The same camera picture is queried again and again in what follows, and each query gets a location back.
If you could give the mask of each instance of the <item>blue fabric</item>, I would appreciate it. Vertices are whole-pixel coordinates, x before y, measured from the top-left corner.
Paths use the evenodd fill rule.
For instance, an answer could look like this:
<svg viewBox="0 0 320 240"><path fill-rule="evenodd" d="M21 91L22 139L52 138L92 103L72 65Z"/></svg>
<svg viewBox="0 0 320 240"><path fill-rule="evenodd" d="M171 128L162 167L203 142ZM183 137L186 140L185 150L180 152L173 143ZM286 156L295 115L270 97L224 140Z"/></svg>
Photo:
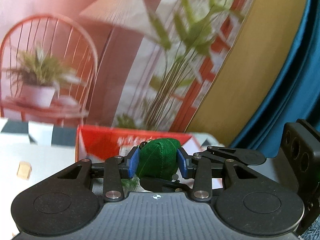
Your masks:
<svg viewBox="0 0 320 240"><path fill-rule="evenodd" d="M284 124L298 118L320 128L320 0L307 0L283 68L231 147L257 149L275 157Z"/></svg>

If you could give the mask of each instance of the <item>green beanbag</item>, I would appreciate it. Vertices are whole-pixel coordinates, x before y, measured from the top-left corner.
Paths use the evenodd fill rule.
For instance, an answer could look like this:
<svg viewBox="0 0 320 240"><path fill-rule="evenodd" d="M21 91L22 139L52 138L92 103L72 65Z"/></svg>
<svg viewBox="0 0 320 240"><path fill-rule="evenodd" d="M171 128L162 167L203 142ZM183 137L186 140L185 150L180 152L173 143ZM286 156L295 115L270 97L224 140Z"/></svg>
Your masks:
<svg viewBox="0 0 320 240"><path fill-rule="evenodd" d="M140 150L140 161L136 175L139 179L153 177L172 180L178 170L177 149L180 142L172 138L155 139Z"/></svg>

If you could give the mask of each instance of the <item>small wooden block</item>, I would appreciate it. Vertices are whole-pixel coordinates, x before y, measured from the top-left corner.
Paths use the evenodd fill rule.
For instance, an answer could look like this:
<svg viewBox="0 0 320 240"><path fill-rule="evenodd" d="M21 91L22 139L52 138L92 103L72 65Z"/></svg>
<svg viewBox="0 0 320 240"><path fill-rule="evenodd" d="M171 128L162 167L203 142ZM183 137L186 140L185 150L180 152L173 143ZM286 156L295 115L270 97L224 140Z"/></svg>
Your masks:
<svg viewBox="0 0 320 240"><path fill-rule="evenodd" d="M18 178L28 180L30 178L30 173L32 171L32 167L30 163L27 162L20 162L19 168L17 172Z"/></svg>

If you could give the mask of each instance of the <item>circular pad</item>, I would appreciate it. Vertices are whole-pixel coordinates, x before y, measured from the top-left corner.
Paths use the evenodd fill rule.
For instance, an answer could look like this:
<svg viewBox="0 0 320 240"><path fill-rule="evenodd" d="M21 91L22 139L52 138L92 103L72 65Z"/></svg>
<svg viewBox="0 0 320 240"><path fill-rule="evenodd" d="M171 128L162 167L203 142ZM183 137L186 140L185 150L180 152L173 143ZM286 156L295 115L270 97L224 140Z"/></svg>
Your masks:
<svg viewBox="0 0 320 240"><path fill-rule="evenodd" d="M281 201L277 196L265 192L250 193L244 197L243 203L247 209L259 214L272 213L281 206Z"/></svg>
<svg viewBox="0 0 320 240"><path fill-rule="evenodd" d="M57 236L76 231L97 214L96 195L73 179L39 183L12 202L11 215L20 231Z"/></svg>
<svg viewBox="0 0 320 240"><path fill-rule="evenodd" d="M71 205L71 198L63 193L45 193L34 202L36 210L45 214L56 214L65 211Z"/></svg>
<svg viewBox="0 0 320 240"><path fill-rule="evenodd" d="M304 205L297 194L276 182L239 179L219 195L215 210L227 225L239 232L277 236L297 227Z"/></svg>
<svg viewBox="0 0 320 240"><path fill-rule="evenodd" d="M239 159L247 165L260 165L266 161L265 156L257 151L247 151L245 154L240 155Z"/></svg>

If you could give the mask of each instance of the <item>checkered pattern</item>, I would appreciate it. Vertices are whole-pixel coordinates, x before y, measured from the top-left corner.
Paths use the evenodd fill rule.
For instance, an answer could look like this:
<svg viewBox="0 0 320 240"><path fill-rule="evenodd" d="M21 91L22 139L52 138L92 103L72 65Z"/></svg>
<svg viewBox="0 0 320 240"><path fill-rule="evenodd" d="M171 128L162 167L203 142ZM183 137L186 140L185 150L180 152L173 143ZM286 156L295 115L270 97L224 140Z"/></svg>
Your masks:
<svg viewBox="0 0 320 240"><path fill-rule="evenodd" d="M30 143L75 147L76 128L53 124L20 122L0 118L0 143Z"/></svg>

